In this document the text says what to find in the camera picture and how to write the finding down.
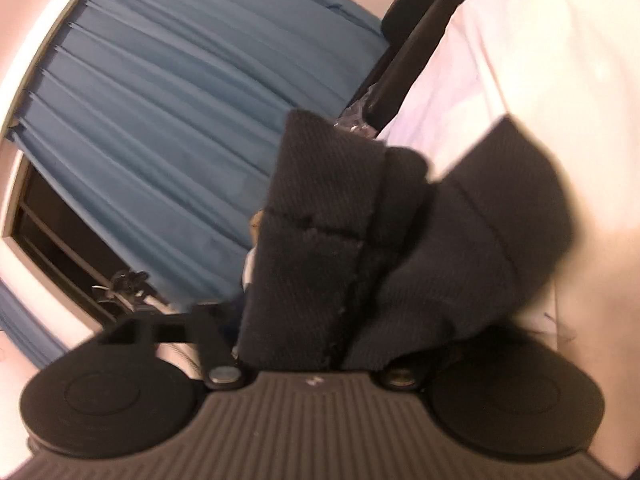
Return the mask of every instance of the blue curtain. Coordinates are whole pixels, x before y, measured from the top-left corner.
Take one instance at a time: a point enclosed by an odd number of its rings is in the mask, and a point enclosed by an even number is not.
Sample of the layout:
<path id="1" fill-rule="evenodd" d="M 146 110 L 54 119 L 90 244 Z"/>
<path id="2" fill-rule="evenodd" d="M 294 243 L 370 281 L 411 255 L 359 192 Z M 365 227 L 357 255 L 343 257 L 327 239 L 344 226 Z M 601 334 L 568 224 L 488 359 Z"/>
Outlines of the blue curtain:
<path id="1" fill-rule="evenodd" d="M 39 369 L 43 369 L 66 352 L 65 346 L 22 306 L 2 281 L 0 328 L 6 332 L 22 355 Z"/>
<path id="2" fill-rule="evenodd" d="M 385 49 L 350 0 L 83 0 L 14 140 L 169 300 L 229 298 L 287 113 L 337 117 Z"/>

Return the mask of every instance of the black round pad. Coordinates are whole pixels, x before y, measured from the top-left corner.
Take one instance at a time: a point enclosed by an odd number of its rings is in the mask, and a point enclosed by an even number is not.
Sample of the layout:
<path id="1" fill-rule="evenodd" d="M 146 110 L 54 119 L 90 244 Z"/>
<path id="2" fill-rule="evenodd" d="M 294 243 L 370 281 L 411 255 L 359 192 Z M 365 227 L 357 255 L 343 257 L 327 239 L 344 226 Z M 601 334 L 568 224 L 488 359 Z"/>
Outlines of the black round pad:
<path id="1" fill-rule="evenodd" d="M 20 399 L 36 443 L 77 458 L 140 452 L 180 431 L 193 415 L 190 379 L 157 358 L 118 350 L 68 354 L 37 374 Z"/>
<path id="2" fill-rule="evenodd" d="M 457 440 L 506 460 L 552 460 L 583 449 L 604 413 L 596 384 L 536 344 L 452 366 L 430 384 L 428 402 Z"/>

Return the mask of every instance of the dark fabric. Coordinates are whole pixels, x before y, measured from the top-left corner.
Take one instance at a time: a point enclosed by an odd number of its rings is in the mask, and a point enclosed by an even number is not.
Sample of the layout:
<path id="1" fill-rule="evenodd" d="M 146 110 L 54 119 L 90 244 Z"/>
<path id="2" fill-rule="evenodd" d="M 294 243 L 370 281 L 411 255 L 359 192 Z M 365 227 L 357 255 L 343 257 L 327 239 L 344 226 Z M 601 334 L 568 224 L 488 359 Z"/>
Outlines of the dark fabric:
<path id="1" fill-rule="evenodd" d="M 258 367 L 328 368 L 402 245 L 426 163 L 308 112 L 290 116 L 278 161 L 239 352 Z"/>
<path id="2" fill-rule="evenodd" d="M 260 229 L 239 355 L 370 369 L 467 338 L 548 280 L 572 224 L 544 155 L 504 119 L 439 184 L 404 148 L 294 112 Z"/>

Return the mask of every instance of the black device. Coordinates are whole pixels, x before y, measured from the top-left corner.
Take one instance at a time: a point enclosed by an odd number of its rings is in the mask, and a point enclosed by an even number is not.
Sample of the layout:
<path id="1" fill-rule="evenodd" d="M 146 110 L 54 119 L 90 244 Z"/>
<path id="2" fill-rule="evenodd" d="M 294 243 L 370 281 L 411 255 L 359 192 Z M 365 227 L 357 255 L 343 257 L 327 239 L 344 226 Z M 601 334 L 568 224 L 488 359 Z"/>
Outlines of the black device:
<path id="1" fill-rule="evenodd" d="M 133 312 L 39 372 L 11 480 L 614 478 L 586 452 L 599 388 L 511 325 L 379 372 L 284 373 L 244 368 L 223 313 Z M 200 380 L 160 342 L 193 342 Z"/>

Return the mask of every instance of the white fabric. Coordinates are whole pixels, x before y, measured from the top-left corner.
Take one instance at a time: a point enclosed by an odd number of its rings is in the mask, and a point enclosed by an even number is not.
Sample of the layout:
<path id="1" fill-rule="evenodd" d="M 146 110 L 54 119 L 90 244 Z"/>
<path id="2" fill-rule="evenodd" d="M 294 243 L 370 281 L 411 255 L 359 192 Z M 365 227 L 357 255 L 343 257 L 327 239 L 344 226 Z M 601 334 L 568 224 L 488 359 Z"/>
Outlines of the white fabric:
<path id="1" fill-rule="evenodd" d="M 254 276 L 255 266 L 255 247 L 251 249 L 246 258 L 244 259 L 244 270 L 242 271 L 242 288 L 247 290 L 247 287 L 251 285 Z"/>
<path id="2" fill-rule="evenodd" d="M 578 237 L 541 301 L 607 401 L 594 454 L 640 462 L 640 0 L 467 0 L 386 142 L 440 179 L 503 114 L 554 161 Z"/>

